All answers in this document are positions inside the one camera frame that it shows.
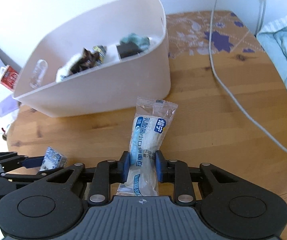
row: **green plush object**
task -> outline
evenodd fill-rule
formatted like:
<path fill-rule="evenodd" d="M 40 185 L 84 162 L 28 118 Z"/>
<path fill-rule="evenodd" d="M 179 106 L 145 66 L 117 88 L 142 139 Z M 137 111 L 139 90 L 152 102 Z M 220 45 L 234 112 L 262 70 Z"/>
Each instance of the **green plush object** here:
<path fill-rule="evenodd" d="M 130 33 L 128 36 L 123 37 L 120 40 L 120 44 L 129 42 L 135 43 L 142 51 L 148 49 L 150 46 L 150 40 L 148 37 L 141 37 L 135 33 Z"/>

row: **red box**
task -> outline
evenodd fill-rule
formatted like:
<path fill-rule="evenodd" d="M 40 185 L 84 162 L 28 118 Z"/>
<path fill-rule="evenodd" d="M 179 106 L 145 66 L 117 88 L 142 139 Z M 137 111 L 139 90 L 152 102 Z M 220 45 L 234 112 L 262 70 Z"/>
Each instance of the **red box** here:
<path fill-rule="evenodd" d="M 10 91 L 14 91 L 14 86 L 18 77 L 18 72 L 10 65 L 6 66 L 5 72 L 2 74 L 0 84 L 7 87 Z"/>

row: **wood grain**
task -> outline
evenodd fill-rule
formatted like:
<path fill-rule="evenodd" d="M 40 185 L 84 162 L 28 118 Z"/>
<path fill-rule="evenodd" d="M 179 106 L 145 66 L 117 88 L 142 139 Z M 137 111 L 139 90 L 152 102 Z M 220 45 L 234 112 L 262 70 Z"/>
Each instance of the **wood grain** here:
<path fill-rule="evenodd" d="M 264 52 L 220 52 L 217 73 L 239 102 L 287 147 L 287 91 Z M 198 167 L 210 162 L 280 195 L 287 202 L 287 154 L 255 127 L 215 81 L 208 55 L 182 53 L 170 59 L 171 91 L 179 105 L 161 150 L 167 159 Z M 119 159 L 128 150 L 135 109 L 50 118 L 28 106 L 8 132 L 10 151 L 43 155 L 48 146 L 87 167 Z M 160 194 L 172 194 L 161 185 Z M 287 226 L 282 233 L 287 239 Z"/>

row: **light blue blanket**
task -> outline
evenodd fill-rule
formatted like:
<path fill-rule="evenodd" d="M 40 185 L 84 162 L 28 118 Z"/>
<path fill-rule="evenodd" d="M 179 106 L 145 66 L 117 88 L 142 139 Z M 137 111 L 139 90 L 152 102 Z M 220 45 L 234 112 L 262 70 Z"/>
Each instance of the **light blue blanket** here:
<path fill-rule="evenodd" d="M 287 16 L 265 25 L 257 34 L 257 39 L 287 88 Z"/>

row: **transparent plastic packaging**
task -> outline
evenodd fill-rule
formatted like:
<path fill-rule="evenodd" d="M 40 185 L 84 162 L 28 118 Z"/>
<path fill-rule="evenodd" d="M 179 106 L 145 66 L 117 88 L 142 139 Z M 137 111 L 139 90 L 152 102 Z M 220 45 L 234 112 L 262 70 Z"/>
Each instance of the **transparent plastic packaging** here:
<path fill-rule="evenodd" d="M 172 122 L 178 105 L 164 100 L 138 98 L 130 139 L 130 169 L 127 182 L 117 195 L 158 196 L 155 153 Z"/>

